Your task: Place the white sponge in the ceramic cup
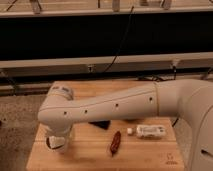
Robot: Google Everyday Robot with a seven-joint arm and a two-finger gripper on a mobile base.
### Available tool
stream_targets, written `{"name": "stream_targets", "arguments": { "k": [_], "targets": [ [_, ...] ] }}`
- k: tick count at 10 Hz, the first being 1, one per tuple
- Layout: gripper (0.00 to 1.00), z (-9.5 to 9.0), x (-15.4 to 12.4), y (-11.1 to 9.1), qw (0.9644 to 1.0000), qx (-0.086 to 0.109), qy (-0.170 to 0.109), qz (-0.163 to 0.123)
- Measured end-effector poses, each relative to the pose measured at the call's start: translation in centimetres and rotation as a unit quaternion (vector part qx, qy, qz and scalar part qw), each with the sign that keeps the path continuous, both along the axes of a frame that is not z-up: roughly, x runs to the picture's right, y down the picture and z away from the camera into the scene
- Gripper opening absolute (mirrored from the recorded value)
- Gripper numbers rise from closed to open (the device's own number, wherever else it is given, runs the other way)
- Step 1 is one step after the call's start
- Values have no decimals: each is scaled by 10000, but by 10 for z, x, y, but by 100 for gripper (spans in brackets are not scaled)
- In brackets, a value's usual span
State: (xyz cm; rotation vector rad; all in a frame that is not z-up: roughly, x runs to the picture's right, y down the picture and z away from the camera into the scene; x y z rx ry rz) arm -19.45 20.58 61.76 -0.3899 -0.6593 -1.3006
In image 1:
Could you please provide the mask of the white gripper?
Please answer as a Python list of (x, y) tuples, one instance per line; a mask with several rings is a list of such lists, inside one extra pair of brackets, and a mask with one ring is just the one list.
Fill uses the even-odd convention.
[(46, 145), (50, 150), (57, 153), (65, 153), (69, 147), (70, 133), (72, 127), (68, 126), (65, 130), (52, 130), (50, 127), (45, 127)]

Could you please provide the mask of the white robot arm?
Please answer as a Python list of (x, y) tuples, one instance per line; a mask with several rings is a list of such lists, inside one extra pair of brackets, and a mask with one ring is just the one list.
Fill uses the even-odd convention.
[(80, 100), (69, 87), (54, 85), (38, 112), (47, 134), (55, 137), (67, 136), (76, 123), (153, 116), (185, 120), (192, 130), (187, 171), (213, 171), (213, 82), (151, 82)]

